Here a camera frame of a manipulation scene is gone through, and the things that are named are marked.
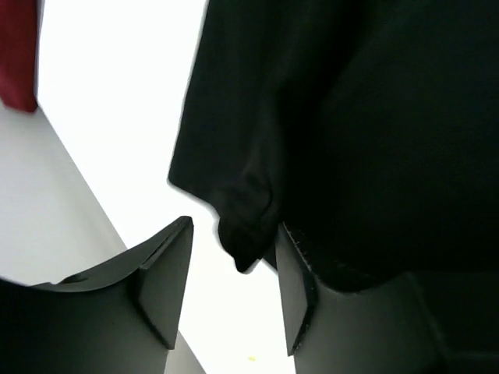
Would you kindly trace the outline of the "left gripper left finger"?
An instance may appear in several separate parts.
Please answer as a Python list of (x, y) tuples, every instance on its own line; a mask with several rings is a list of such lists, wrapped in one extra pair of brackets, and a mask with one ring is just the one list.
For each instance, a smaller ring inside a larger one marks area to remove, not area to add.
[(1, 282), (1, 370), (147, 374), (175, 347), (193, 243), (180, 217), (57, 284)]

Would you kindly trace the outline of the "dark red t shirt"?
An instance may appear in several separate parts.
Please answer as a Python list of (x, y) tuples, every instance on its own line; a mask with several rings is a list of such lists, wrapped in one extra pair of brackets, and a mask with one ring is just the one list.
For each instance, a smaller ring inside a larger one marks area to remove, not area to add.
[(1, 0), (1, 101), (11, 109), (33, 113), (39, 32), (38, 1)]

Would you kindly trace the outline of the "black t shirt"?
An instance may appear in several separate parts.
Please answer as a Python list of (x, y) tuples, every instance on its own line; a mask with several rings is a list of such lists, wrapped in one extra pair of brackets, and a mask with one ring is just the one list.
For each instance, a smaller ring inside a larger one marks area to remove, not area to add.
[(496, 270), (497, 2), (208, 2), (168, 178), (240, 272)]

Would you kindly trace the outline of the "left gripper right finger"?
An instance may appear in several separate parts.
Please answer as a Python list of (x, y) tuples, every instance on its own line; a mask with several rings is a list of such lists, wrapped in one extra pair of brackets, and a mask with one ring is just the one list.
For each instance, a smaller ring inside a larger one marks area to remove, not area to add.
[(298, 373), (495, 373), (498, 275), (348, 270), (322, 281), (307, 240), (281, 226), (275, 255), (288, 354)]

